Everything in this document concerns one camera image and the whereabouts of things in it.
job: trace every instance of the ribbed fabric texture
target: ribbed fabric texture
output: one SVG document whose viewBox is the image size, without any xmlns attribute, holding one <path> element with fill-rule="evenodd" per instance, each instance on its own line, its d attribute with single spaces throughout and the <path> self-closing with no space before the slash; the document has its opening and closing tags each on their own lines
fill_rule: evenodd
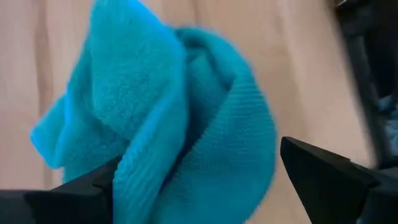
<svg viewBox="0 0 398 224">
<path fill-rule="evenodd" d="M 67 92 L 31 139 L 64 181 L 123 154 L 116 224 L 242 223 L 275 166 L 274 122 L 235 49 L 129 0 L 96 1 Z"/>
</svg>

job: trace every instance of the cloth fold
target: cloth fold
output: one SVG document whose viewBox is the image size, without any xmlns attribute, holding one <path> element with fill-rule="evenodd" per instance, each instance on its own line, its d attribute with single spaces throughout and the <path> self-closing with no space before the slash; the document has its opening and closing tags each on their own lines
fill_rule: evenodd
<svg viewBox="0 0 398 224">
<path fill-rule="evenodd" d="M 171 29 L 138 1 L 98 0 L 67 91 L 31 140 L 65 182 L 123 154 L 114 223 L 242 223 L 271 183 L 276 137 L 229 43 Z"/>
</svg>

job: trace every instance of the wooden surface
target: wooden surface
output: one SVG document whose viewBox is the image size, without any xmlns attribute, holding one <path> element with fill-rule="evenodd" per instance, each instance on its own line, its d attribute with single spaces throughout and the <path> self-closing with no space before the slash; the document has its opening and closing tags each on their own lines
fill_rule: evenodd
<svg viewBox="0 0 398 224">
<path fill-rule="evenodd" d="M 373 163 L 349 69 L 324 2 L 143 2 L 169 24 L 196 24 L 234 42 L 256 71 L 279 136 L 302 139 L 365 166 Z M 0 188 L 59 184 L 60 173 L 49 173 L 30 145 L 29 129 L 65 89 L 90 4 L 0 1 Z M 278 161 L 274 183 L 249 223 L 310 223 Z"/>
</svg>

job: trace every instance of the fabric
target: fabric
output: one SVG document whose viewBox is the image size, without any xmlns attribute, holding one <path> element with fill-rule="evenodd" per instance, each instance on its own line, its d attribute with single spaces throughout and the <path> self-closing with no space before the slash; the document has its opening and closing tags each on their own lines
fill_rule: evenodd
<svg viewBox="0 0 398 224">
<path fill-rule="evenodd" d="M 123 154 L 114 223 L 242 223 L 275 166 L 251 69 L 223 39 L 164 26 L 138 1 L 96 1 L 67 91 L 32 132 L 64 181 Z"/>
</svg>

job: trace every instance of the towel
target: towel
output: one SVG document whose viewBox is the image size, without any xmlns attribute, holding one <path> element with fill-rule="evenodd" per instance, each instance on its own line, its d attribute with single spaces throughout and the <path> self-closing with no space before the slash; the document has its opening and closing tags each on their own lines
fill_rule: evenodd
<svg viewBox="0 0 398 224">
<path fill-rule="evenodd" d="M 64 182 L 122 154 L 114 223 L 176 224 L 245 222 L 270 186 L 276 137 L 229 43 L 165 26 L 139 1 L 98 0 L 66 93 L 31 140 Z"/>
</svg>

